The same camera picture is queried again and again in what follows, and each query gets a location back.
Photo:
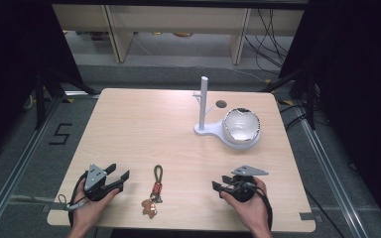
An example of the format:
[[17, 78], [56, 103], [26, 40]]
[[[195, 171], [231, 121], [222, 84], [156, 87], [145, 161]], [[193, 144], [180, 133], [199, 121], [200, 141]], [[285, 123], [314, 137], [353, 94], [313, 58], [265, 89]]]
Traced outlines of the person's left hand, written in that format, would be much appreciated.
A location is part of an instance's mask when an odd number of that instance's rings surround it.
[[90, 230], [100, 219], [105, 207], [119, 193], [118, 189], [109, 192], [99, 201], [88, 201], [84, 206], [73, 212], [73, 224], [71, 229]]

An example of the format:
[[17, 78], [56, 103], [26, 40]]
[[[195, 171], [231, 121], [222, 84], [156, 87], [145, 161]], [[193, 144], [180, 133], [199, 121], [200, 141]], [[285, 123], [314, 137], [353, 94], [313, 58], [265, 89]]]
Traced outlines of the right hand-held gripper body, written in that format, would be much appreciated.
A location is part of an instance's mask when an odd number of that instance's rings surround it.
[[267, 176], [267, 171], [257, 169], [251, 166], [240, 166], [231, 171], [232, 178], [234, 178], [233, 184], [228, 184], [227, 187], [232, 189], [229, 192], [239, 202], [245, 202], [252, 198], [257, 190], [255, 177]]

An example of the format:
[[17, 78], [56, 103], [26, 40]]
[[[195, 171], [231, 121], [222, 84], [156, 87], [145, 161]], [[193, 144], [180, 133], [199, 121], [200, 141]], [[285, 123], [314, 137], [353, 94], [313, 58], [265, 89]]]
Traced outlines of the keychain with gingerbread charm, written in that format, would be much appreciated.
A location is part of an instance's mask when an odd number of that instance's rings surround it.
[[147, 215], [150, 219], [153, 219], [157, 213], [157, 204], [162, 203], [163, 200], [161, 198], [161, 191], [163, 188], [162, 179], [163, 179], [163, 167], [161, 165], [154, 166], [154, 178], [155, 182], [153, 184], [152, 191], [148, 199], [145, 199], [141, 202], [142, 205], [142, 213]]

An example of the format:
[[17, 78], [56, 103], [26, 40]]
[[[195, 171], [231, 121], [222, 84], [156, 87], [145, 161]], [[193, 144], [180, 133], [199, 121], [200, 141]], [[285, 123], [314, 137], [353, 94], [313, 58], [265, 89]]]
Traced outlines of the grey tape strip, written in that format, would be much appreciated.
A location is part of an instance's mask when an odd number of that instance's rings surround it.
[[303, 221], [313, 220], [315, 222], [323, 222], [323, 219], [319, 214], [314, 214], [312, 212], [301, 212], [300, 217]]

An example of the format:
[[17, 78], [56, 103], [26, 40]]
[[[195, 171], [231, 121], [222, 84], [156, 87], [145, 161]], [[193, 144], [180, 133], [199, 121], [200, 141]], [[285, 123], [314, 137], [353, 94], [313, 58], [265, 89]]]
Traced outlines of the white key holder stand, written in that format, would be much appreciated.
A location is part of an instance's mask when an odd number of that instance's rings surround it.
[[196, 101], [199, 104], [199, 114], [198, 114], [198, 122], [194, 125], [193, 131], [200, 136], [213, 136], [216, 137], [218, 140], [220, 140], [224, 145], [227, 147], [234, 149], [234, 150], [249, 150], [253, 148], [260, 139], [261, 135], [261, 128], [260, 128], [260, 135], [251, 143], [239, 145], [239, 144], [233, 144], [227, 141], [225, 136], [222, 132], [222, 120], [224, 116], [231, 110], [229, 110], [218, 122], [216, 123], [206, 123], [205, 117], [207, 113], [209, 112], [208, 109], [206, 109], [206, 102], [207, 102], [207, 92], [208, 92], [208, 77], [202, 76], [200, 78], [200, 90], [199, 93], [195, 93], [193, 97], [196, 98]]

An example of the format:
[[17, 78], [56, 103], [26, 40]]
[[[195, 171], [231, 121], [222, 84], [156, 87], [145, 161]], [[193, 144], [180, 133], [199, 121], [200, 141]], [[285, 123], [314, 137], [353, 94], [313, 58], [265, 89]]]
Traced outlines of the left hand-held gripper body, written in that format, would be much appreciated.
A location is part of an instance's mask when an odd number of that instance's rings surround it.
[[85, 196], [92, 201], [99, 201], [114, 189], [122, 191], [123, 188], [108, 188], [109, 184], [106, 184], [108, 176], [102, 168], [98, 167], [96, 164], [91, 164], [86, 173], [86, 180], [83, 187]]

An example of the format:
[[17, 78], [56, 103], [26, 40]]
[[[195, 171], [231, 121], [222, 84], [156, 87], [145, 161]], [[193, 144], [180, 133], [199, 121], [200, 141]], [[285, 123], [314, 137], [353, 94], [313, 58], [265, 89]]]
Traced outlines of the black metal stand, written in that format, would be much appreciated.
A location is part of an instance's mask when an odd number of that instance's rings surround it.
[[68, 84], [80, 89], [86, 95], [98, 94], [97, 90], [83, 83], [81, 76], [72, 77], [60, 70], [48, 66], [40, 67], [35, 74], [37, 129], [44, 125], [47, 118], [45, 91], [49, 93], [51, 98], [62, 99], [66, 96], [66, 93], [62, 88], [62, 82], [67, 82]]
[[293, 99], [301, 99], [304, 95], [307, 101], [307, 120], [311, 129], [314, 130], [315, 120], [314, 120], [314, 107], [315, 107], [315, 79], [314, 76], [308, 72], [306, 69], [297, 69], [294, 72], [282, 77], [278, 81], [267, 85], [265, 88], [261, 89], [261, 92], [272, 92], [275, 89], [285, 85], [286, 83], [292, 81], [294, 84], [290, 90], [289, 95]]

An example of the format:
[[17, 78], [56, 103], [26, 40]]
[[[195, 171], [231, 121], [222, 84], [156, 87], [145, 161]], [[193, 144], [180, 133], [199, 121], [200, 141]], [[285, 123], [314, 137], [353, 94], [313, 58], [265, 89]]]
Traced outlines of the silver bowl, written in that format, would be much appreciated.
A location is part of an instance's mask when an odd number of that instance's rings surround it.
[[222, 120], [222, 132], [228, 142], [249, 144], [260, 135], [258, 116], [246, 108], [231, 109]]

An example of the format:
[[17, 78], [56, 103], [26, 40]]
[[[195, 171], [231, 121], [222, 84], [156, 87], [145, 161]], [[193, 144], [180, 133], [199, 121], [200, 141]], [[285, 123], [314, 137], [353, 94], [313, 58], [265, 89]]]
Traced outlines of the black curtain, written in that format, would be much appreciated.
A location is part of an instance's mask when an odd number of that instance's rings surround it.
[[381, 0], [308, 0], [289, 56], [319, 88], [321, 105], [381, 208]]
[[0, 140], [35, 88], [38, 74], [83, 85], [53, 6], [0, 0]]

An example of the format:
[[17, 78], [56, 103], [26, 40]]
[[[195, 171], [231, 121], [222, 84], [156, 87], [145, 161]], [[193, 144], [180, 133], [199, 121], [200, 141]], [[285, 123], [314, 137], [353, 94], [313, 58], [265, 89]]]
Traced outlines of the aluminium floor rail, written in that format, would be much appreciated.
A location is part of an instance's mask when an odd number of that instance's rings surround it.
[[21, 154], [20, 158], [15, 164], [15, 167], [13, 168], [13, 170], [7, 177], [4, 185], [0, 189], [0, 218], [15, 188], [18, 186], [26, 168], [28, 167], [34, 154], [36, 153], [44, 137], [44, 134], [46, 133], [48, 129], [49, 123], [55, 111], [58, 109], [61, 103], [62, 103], [62, 99], [60, 97], [54, 98], [51, 101], [48, 109], [46, 110], [45, 119], [43, 120], [42, 124], [32, 134], [27, 146], [25, 147], [25, 149], [23, 150], [23, 153]]
[[340, 208], [340, 211], [354, 238], [369, 238], [368, 233], [355, 209], [350, 197], [348, 196], [339, 176], [336, 173], [315, 129], [311, 127], [308, 121], [308, 112], [300, 100], [294, 102], [297, 107], [296, 112], [299, 116], [304, 116], [301, 121], [305, 134], [316, 154], [318, 163], [323, 171], [327, 183], [333, 193], [333, 196]]

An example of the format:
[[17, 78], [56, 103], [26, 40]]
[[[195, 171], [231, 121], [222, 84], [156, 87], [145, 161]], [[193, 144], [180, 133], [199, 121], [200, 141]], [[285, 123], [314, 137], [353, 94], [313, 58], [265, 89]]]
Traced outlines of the person's right hand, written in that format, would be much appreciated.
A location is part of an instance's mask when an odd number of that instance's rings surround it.
[[267, 207], [259, 195], [254, 194], [246, 202], [239, 202], [225, 191], [222, 191], [220, 195], [234, 208], [240, 221], [250, 232], [271, 232], [268, 223]]

